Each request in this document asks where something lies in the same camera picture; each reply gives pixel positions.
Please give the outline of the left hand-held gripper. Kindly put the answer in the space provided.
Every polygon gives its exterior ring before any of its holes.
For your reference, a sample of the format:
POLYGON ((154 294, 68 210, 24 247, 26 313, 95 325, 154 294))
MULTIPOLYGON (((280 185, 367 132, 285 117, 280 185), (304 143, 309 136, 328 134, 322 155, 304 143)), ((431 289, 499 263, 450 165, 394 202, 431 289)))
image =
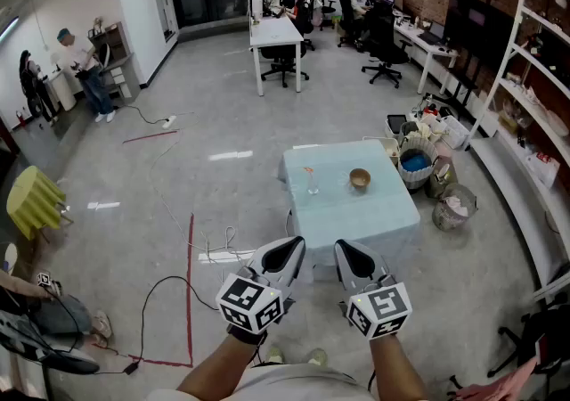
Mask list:
POLYGON ((228 274, 216 294, 223 319, 254 335, 278 323, 294 303, 292 284, 304 258, 301 236, 281 238, 256 250, 250 265, 228 274))

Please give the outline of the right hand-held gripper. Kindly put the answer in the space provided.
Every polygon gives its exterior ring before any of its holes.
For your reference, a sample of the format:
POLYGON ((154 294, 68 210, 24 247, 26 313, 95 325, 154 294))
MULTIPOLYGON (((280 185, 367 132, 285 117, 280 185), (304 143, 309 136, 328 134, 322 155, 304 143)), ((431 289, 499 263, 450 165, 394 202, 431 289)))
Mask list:
POLYGON ((337 240, 334 252, 338 277, 348 295, 340 302, 342 316, 367 340, 396 334, 412 313, 404 284, 388 273, 376 250, 359 242, 337 240))

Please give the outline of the person's left forearm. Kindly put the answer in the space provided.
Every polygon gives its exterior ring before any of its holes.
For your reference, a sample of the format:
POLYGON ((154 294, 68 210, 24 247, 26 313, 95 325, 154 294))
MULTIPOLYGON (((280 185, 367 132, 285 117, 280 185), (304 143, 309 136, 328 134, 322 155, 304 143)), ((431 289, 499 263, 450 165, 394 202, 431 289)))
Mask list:
POLYGON ((176 390, 200 401, 221 401, 229 397, 266 336, 266 331, 260 335, 246 331, 229 333, 219 347, 182 380, 176 390))

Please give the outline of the light blue tablecloth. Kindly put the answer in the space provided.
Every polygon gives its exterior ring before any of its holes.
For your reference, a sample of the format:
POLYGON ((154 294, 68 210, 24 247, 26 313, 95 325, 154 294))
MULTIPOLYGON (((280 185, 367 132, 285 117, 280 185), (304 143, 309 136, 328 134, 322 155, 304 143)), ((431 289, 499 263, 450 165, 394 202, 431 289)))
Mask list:
POLYGON ((420 214, 380 141, 287 150, 278 177, 289 193, 293 233, 305 239, 306 282, 336 279, 333 246, 339 239, 376 250, 393 273, 417 252, 420 214), (370 173, 364 191, 350 185, 354 168, 370 173))

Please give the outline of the wooden bowl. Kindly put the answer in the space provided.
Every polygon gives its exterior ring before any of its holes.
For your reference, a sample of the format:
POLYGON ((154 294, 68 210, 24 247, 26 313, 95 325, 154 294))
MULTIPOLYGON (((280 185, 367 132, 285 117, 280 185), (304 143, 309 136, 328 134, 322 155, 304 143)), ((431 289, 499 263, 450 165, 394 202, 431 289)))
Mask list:
POLYGON ((355 190, 364 191, 371 183, 371 174, 363 168, 354 168, 349 173, 349 182, 355 190))

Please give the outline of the white ribbed basket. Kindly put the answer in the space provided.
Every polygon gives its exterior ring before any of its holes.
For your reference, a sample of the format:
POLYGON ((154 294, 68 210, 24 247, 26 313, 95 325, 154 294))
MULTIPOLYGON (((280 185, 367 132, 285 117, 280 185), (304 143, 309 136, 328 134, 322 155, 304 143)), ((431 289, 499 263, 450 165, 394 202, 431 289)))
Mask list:
POLYGON ((426 138, 405 136, 400 146, 397 170, 409 191, 421 188, 433 173, 439 155, 426 138))

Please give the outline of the white plastic bin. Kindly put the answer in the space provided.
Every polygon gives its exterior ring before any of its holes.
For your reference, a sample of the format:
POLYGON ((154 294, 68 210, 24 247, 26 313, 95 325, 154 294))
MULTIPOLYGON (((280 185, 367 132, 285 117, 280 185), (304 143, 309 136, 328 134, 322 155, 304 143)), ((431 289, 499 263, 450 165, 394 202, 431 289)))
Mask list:
POLYGON ((400 147, 395 138, 391 137, 376 137, 376 136, 364 136, 363 141, 367 140, 378 140, 384 147, 388 157, 392 160, 395 166, 398 165, 400 159, 400 147))

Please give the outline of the person's white shirt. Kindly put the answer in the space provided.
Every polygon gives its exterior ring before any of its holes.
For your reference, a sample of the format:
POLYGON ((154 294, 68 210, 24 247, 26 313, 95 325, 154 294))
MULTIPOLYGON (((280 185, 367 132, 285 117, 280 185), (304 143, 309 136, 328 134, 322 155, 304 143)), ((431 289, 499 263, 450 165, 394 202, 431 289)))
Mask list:
POLYGON ((351 377, 315 364, 273 364, 236 371, 193 371, 177 389, 145 401, 376 401, 351 377))

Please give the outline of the basket of cream items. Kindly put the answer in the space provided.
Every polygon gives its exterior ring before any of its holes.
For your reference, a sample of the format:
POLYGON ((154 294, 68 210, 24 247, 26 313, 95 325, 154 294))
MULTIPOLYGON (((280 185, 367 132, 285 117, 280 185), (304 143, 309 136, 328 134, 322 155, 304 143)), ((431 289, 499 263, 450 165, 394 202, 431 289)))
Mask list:
POLYGON ((428 139, 431 136, 431 129, 428 124, 418 121, 404 122, 400 127, 398 142, 402 143, 405 139, 418 137, 428 139))

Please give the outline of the white lattice crate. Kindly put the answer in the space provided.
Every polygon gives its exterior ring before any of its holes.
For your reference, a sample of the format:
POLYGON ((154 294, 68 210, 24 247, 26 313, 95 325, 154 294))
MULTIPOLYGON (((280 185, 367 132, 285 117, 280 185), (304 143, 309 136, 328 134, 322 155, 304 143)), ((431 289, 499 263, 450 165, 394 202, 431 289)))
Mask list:
POLYGON ((454 117, 447 116, 441 118, 444 124, 444 131, 441 138, 452 149, 460 148, 466 141, 469 131, 454 117))

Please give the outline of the black office chair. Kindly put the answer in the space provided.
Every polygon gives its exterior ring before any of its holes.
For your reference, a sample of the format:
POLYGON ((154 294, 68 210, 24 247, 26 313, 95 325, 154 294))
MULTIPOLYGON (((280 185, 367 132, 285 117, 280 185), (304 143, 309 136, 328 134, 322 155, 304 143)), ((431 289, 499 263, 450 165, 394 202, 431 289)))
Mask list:
POLYGON ((507 336, 514 344, 513 352, 496 368, 487 373, 494 377, 513 361, 521 367, 536 357, 534 373, 553 376, 565 362, 570 361, 570 300, 565 292, 555 296, 540 312, 521 317, 522 335, 501 326, 500 336, 507 336))
POLYGON ((402 73, 398 70, 392 70, 391 66, 403 65, 410 60, 405 48, 407 46, 411 47, 411 43, 407 40, 402 40, 401 46, 395 44, 395 16, 390 3, 376 2, 367 13, 366 18, 368 19, 369 36, 363 41, 364 50, 379 65, 362 66, 361 72, 366 72, 367 70, 376 72, 370 78, 371 85, 377 78, 386 76, 394 83, 394 87, 398 88, 402 73))
POLYGON ((263 47, 261 55, 268 60, 272 60, 271 69, 261 74, 261 80, 266 81, 266 77, 273 74, 281 75, 281 84, 287 88, 286 75, 295 74, 296 71, 296 50, 295 45, 276 45, 263 47))

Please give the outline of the long white desk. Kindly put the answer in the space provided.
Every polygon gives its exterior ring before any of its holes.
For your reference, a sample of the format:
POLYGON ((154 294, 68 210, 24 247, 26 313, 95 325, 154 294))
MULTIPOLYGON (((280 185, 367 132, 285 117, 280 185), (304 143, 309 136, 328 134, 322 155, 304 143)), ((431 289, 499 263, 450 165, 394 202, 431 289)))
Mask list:
POLYGON ((403 21, 401 24, 396 23, 394 25, 394 30, 400 36, 406 38, 409 42, 411 42, 414 50, 421 50, 426 55, 425 60, 422 64, 422 72, 417 90, 418 94, 423 94, 428 75, 432 71, 436 71, 436 57, 441 57, 449 60, 449 63, 443 67, 444 74, 439 79, 439 82, 441 84, 439 94, 443 95, 446 90, 449 77, 451 75, 451 70, 455 66, 456 60, 458 58, 458 52, 446 46, 430 45, 428 42, 419 37, 419 35, 422 33, 422 30, 415 28, 414 25, 410 24, 409 22, 403 21))

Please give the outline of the open laptop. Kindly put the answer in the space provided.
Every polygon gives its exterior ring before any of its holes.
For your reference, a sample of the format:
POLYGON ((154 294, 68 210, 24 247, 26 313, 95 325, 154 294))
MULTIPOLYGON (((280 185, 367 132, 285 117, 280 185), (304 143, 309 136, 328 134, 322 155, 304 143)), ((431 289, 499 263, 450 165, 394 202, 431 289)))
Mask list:
POLYGON ((429 29, 419 34, 418 38, 429 45, 441 45, 444 42, 444 25, 433 21, 429 29))

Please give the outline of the yellow pleated stool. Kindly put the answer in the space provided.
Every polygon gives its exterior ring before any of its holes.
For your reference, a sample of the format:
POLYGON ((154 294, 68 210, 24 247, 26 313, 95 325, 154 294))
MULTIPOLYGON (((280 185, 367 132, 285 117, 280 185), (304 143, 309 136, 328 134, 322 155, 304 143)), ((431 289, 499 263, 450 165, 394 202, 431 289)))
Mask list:
POLYGON ((6 210, 22 235, 33 241, 44 228, 59 229, 72 220, 63 213, 66 194, 39 168, 30 166, 15 179, 6 210))

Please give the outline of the white round cabinet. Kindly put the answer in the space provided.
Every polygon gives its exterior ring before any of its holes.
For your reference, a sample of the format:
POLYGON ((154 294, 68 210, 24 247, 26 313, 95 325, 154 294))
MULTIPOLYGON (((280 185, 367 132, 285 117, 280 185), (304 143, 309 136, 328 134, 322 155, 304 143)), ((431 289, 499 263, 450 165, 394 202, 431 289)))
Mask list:
POLYGON ((45 84, 53 105, 59 104, 65 111, 76 106, 77 100, 62 70, 45 76, 45 84))

